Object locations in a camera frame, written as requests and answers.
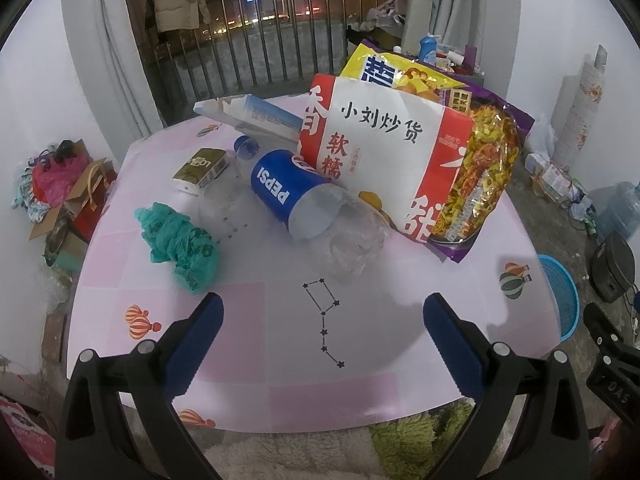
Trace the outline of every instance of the red and white snack bag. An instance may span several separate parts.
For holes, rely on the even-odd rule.
[[[300,155],[391,227],[426,242],[462,163],[473,120],[421,97],[316,75]]]

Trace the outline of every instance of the white cardboard box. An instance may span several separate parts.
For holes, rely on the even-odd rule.
[[[302,128],[300,117],[251,94],[200,101],[193,111],[249,136],[272,134],[298,142]]]

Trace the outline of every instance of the green rug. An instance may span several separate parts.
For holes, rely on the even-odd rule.
[[[473,407],[457,401],[431,413],[369,427],[380,463],[392,480],[422,480],[464,425]]]

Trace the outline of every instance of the blue plastic bottle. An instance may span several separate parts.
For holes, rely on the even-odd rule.
[[[384,219],[278,144],[269,137],[239,137],[234,149],[240,177],[318,270],[338,279],[357,276],[382,248]]]
[[[435,66],[436,64],[436,48],[438,41],[433,36],[425,36],[420,40],[420,54],[418,60]]]
[[[640,184],[620,182],[607,208],[596,218],[598,241],[617,231],[629,240],[640,226]]]

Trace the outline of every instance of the yellow snack bag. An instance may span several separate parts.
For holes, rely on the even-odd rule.
[[[440,90],[466,86],[423,63],[393,52],[379,52],[364,42],[356,47],[340,76],[390,86],[445,106],[449,103],[443,102]]]

